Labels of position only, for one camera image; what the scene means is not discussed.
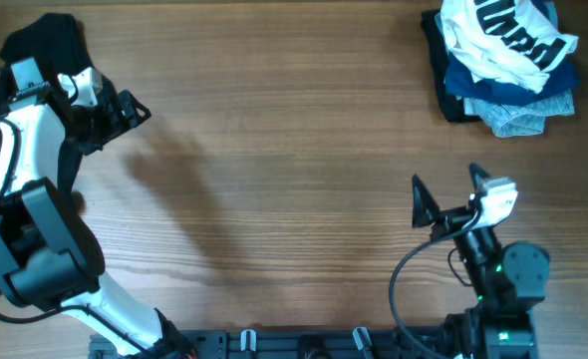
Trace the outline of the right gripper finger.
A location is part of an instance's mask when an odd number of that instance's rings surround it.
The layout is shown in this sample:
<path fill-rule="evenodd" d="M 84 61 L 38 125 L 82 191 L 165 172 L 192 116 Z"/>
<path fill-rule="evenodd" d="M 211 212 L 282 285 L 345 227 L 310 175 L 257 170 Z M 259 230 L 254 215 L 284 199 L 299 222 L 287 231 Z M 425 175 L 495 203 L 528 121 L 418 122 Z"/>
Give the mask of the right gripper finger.
<path fill-rule="evenodd" d="M 443 222 L 441 209 L 418 175 L 412 177 L 413 214 L 412 227 L 426 227 Z"/>
<path fill-rule="evenodd" d="M 490 179 L 490 174 L 476 163 L 471 163 L 468 170 L 475 190 L 480 190 L 483 184 Z"/>

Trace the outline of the white t-shirt with black print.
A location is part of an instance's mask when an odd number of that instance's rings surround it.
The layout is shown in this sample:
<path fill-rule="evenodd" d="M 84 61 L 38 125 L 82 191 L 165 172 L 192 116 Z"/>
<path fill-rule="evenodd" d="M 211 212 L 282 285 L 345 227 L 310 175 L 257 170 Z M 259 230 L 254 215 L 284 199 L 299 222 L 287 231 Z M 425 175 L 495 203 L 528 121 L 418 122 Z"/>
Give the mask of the white t-shirt with black print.
<path fill-rule="evenodd" d="M 494 80 L 535 94 L 579 42 L 530 0 L 444 0 L 441 26 L 446 48 L 474 82 Z"/>

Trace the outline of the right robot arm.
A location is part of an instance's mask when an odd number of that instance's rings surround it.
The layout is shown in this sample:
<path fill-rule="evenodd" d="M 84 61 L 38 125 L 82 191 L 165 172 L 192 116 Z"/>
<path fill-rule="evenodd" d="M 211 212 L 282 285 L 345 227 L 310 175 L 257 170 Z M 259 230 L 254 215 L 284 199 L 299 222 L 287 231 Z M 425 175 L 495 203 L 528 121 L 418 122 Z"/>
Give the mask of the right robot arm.
<path fill-rule="evenodd" d="M 430 242 L 452 240 L 477 303 L 448 315 L 432 350 L 445 358 L 535 359 L 539 356 L 531 311 L 546 296 L 550 255 L 539 245 L 503 245 L 494 228 L 513 212 L 516 183 L 469 166 L 473 193 L 466 205 L 442 209 L 412 177 L 413 226 L 432 229 Z"/>

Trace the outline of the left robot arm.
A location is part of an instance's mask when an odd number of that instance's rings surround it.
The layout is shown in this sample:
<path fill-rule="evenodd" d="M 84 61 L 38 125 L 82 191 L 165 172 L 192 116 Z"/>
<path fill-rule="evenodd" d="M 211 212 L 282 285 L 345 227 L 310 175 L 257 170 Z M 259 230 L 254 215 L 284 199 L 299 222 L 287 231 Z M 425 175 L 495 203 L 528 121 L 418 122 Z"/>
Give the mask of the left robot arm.
<path fill-rule="evenodd" d="M 145 122 L 149 109 L 94 68 L 56 74 L 30 57 L 9 70 L 16 91 L 0 115 L 0 296 L 35 308 L 37 321 L 62 314 L 81 321 L 120 357 L 194 357 L 159 310 L 107 273 L 65 186 L 65 150 L 99 151 Z M 14 317 L 0 312 L 0 321 Z"/>

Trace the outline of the light blue denim garment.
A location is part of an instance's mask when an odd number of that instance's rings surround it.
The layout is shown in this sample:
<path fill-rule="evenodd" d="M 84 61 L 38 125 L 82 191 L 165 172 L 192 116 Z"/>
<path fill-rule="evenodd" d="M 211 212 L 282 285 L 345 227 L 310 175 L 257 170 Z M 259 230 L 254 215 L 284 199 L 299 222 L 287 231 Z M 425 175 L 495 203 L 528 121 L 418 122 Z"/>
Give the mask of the light blue denim garment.
<path fill-rule="evenodd" d="M 550 1 L 545 2 L 552 14 L 557 17 L 554 4 Z M 440 13 L 437 14 L 436 20 L 441 30 Z M 467 115 L 480 117 L 480 120 L 490 127 L 497 137 L 510 138 L 540 135 L 544 131 L 548 118 L 573 115 L 573 89 L 525 106 L 502 105 L 485 100 L 455 97 L 462 100 L 464 112 Z"/>

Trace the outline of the black folded garment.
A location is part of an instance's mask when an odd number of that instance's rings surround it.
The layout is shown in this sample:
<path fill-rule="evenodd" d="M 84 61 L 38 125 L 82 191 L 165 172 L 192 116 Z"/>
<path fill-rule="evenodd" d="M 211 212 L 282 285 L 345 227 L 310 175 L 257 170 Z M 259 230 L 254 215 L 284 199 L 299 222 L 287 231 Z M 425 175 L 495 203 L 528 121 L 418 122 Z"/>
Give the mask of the black folded garment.
<path fill-rule="evenodd" d="M 441 30 L 436 20 L 439 12 L 436 9 L 423 12 L 421 14 L 421 28 L 429 47 L 430 65 L 440 111 L 449 123 L 479 122 L 480 117 L 467 115 L 464 112 L 462 100 L 458 100 L 455 96 L 449 95 L 445 91 L 444 77 L 449 61 Z"/>

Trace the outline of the dark blue shirt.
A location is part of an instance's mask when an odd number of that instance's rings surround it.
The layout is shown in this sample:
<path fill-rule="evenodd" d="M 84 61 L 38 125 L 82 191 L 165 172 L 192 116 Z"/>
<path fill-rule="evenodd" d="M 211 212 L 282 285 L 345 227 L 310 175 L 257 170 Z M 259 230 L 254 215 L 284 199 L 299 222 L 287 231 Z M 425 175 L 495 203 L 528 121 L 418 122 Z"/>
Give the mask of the dark blue shirt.
<path fill-rule="evenodd" d="M 557 17 L 552 14 L 547 3 L 545 1 L 532 2 L 558 30 L 555 23 Z M 446 47 L 445 49 L 449 60 L 444 77 L 445 90 L 448 94 L 457 97 L 485 100 L 502 105 L 525 106 L 571 90 L 579 84 L 579 77 L 569 59 L 571 54 L 550 73 L 550 78 L 543 90 L 535 94 L 517 85 L 498 83 L 494 80 L 481 80 L 476 83 L 472 80 L 470 70 L 457 60 Z"/>

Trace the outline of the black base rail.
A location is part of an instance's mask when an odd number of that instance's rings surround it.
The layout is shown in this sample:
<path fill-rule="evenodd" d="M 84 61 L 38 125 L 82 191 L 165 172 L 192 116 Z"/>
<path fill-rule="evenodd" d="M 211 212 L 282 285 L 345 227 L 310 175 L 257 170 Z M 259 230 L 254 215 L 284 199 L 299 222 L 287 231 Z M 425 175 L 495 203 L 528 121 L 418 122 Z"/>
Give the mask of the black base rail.
<path fill-rule="evenodd" d="M 241 352 L 242 331 L 191 330 L 182 335 L 192 347 L 189 358 L 363 358 L 353 338 L 353 330 L 260 331 L 257 350 Z M 399 329 L 366 328 L 374 358 L 429 358 Z"/>

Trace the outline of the right white rail clip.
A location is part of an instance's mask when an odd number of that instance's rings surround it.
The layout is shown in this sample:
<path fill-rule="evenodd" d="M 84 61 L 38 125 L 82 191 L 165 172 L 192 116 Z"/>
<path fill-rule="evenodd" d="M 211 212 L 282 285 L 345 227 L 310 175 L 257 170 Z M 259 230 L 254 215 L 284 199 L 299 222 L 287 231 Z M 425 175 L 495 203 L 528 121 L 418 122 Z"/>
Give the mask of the right white rail clip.
<path fill-rule="evenodd" d="M 353 338 L 357 349 L 363 355 L 364 359 L 374 359 L 374 355 L 372 352 L 372 341 L 369 335 L 368 330 L 361 326 L 356 327 L 353 332 Z"/>

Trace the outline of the white rail clip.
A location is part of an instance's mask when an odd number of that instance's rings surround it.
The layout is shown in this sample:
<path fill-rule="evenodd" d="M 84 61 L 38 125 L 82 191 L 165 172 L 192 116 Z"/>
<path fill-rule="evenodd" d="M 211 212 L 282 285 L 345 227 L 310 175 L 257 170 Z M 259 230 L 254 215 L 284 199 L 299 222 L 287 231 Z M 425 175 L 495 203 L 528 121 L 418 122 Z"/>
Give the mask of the white rail clip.
<path fill-rule="evenodd" d="M 372 341 L 369 335 L 368 330 L 361 326 L 356 327 L 353 332 L 353 338 L 357 349 L 363 355 L 364 359 L 374 359 L 374 355 L 372 352 Z"/>
<path fill-rule="evenodd" d="M 253 329 L 245 329 L 240 333 L 240 351 L 253 353 L 257 350 L 257 334 Z"/>

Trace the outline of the left white rail clip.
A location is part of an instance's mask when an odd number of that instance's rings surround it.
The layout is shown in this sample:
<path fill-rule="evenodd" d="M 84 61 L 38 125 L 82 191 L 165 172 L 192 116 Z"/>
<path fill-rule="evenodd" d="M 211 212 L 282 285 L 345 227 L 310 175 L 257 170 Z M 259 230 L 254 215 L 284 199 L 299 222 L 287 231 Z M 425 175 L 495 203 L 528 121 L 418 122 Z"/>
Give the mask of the left white rail clip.
<path fill-rule="evenodd" d="M 245 329 L 240 333 L 240 351 L 253 353 L 257 350 L 257 334 L 253 329 Z"/>

